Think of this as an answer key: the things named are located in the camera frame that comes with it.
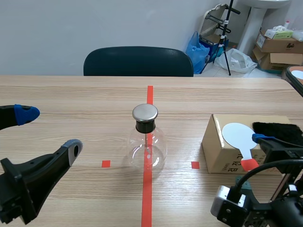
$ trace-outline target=black brush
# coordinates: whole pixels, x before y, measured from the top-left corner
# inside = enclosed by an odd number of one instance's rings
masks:
[[[256,134],[273,136],[279,140],[303,146],[303,132],[295,124],[254,122],[252,128]]]

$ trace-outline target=white paddle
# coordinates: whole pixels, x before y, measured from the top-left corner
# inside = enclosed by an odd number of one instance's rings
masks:
[[[243,156],[241,165],[245,171],[258,167],[258,163],[251,157],[250,152],[257,145],[252,140],[252,134],[254,133],[250,127],[240,123],[229,123],[222,129],[225,141],[240,150]]]

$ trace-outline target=white sink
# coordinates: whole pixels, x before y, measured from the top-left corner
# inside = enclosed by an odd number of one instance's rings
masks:
[[[276,9],[285,6],[290,0],[240,0],[243,4],[262,9]]]
[[[237,49],[246,55],[250,55],[267,9],[283,7],[290,1],[291,0],[240,0],[243,4],[250,6],[251,11]]]

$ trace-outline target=sink pedestal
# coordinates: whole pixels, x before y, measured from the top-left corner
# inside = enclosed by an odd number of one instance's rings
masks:
[[[254,48],[263,18],[267,9],[251,7],[250,16],[246,22],[238,50],[246,55],[250,55]]]

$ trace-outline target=silver lid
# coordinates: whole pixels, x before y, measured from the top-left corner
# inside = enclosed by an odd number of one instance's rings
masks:
[[[141,104],[134,108],[133,118],[138,122],[151,122],[158,116],[158,109],[151,104]]]

